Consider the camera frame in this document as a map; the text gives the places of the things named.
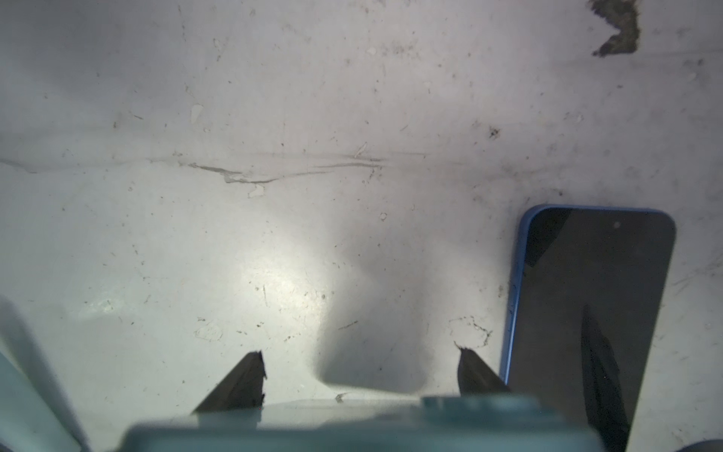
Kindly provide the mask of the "phone from stand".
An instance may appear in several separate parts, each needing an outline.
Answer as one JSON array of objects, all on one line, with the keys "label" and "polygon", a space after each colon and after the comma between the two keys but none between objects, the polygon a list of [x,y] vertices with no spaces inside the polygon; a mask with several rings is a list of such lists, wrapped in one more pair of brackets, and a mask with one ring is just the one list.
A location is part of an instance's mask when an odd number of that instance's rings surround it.
[{"label": "phone from stand", "polygon": [[627,448],[677,228],[645,208],[536,205],[518,228],[501,379]]}]

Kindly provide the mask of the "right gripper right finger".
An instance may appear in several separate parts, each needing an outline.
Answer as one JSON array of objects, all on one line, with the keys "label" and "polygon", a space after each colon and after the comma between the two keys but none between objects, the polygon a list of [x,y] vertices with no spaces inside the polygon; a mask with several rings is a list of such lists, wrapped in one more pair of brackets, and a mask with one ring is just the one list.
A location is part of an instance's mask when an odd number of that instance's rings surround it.
[{"label": "right gripper right finger", "polygon": [[509,387],[474,350],[463,347],[458,347],[458,349],[457,380],[459,393],[462,396],[510,392]]}]

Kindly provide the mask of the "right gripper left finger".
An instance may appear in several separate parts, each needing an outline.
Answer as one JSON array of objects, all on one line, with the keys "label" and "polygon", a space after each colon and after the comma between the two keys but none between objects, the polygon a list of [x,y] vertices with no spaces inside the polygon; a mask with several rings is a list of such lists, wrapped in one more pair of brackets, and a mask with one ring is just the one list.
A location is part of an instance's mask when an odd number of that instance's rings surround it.
[{"label": "right gripper left finger", "polygon": [[267,379],[263,352],[246,354],[196,407],[193,414],[261,408]]}]

